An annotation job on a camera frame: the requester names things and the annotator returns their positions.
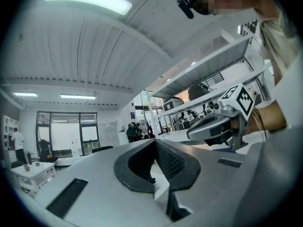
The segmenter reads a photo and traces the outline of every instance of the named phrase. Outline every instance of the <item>white shelf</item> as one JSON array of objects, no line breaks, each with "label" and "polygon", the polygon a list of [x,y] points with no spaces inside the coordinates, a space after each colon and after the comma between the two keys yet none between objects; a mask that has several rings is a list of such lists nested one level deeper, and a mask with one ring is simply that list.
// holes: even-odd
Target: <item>white shelf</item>
[{"label": "white shelf", "polygon": [[207,103],[207,102],[211,102],[213,101],[214,99],[217,99],[219,98],[220,96],[222,96],[229,88],[231,87],[234,87],[240,83],[244,84],[244,85],[247,85],[253,81],[255,81],[265,70],[267,70],[270,66],[268,65],[265,65],[263,68],[260,68],[259,70],[256,70],[256,71],[253,71],[252,73],[250,73],[249,75],[245,76],[245,77],[242,77],[241,79],[238,79],[236,81],[234,81],[233,83],[231,84],[228,84],[222,88],[219,88],[218,90],[215,90],[214,92],[211,92],[209,94],[206,94],[202,97],[199,97],[193,101],[190,101],[186,104],[183,104],[183,105],[180,105],[178,107],[175,107],[173,109],[170,109],[168,111],[165,111],[165,112],[162,112],[156,116],[154,116],[154,118],[160,118],[160,117],[163,117],[163,116],[167,116],[167,115],[170,115],[170,114],[176,114],[176,113],[179,113],[179,112],[183,112],[189,108],[192,108],[196,105],[200,105],[200,104],[203,104],[203,103]]},{"label": "white shelf", "polygon": [[204,81],[244,58],[251,36],[245,36],[211,53],[162,85],[149,96],[168,98]]}]

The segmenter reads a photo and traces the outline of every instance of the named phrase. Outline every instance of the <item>white ceiling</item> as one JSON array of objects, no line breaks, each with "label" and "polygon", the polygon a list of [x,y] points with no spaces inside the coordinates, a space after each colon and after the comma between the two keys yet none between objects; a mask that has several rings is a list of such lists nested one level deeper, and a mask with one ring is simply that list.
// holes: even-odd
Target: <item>white ceiling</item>
[{"label": "white ceiling", "polygon": [[82,103],[60,93],[96,95],[96,107],[121,108],[170,68],[183,70],[189,54],[220,34],[254,19],[254,13],[196,16],[189,20],[177,0],[127,0],[131,11],[72,2],[29,0],[7,36],[1,73],[13,91],[37,92],[29,106]]}]

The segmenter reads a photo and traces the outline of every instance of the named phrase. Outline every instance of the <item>desk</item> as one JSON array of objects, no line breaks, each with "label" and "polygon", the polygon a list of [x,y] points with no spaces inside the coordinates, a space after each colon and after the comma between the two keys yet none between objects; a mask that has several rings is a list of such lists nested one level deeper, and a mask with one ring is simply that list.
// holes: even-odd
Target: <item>desk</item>
[{"label": "desk", "polygon": [[48,182],[51,176],[57,176],[54,163],[40,162],[39,166],[29,165],[27,172],[23,166],[11,169],[22,188],[33,190],[35,194]]}]

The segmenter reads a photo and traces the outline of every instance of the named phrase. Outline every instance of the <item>cable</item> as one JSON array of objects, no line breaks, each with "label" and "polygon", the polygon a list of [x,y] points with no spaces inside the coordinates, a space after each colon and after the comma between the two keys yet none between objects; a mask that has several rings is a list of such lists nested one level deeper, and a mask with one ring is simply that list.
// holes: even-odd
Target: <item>cable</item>
[{"label": "cable", "polygon": [[265,134],[265,138],[267,139],[267,135],[266,135],[266,130],[265,130],[265,127],[264,127],[264,123],[262,121],[262,118],[261,118],[261,114],[259,113],[259,111],[254,107],[253,108],[253,111],[257,114],[261,124],[262,124],[262,127],[263,127],[263,130],[264,130],[264,134]]},{"label": "cable", "polygon": [[259,127],[259,129],[260,129],[260,133],[261,133],[261,136],[262,136],[262,139],[263,139],[263,142],[265,142],[265,140],[264,140],[264,136],[263,136],[263,134],[262,134],[262,129],[261,129],[261,127],[260,127],[260,124],[258,123],[258,121],[257,121],[257,119],[255,118],[255,116],[253,115],[253,114],[251,114],[252,115],[252,117],[254,118],[254,120],[255,120],[255,122],[256,122],[256,124],[257,124],[257,126]]}]

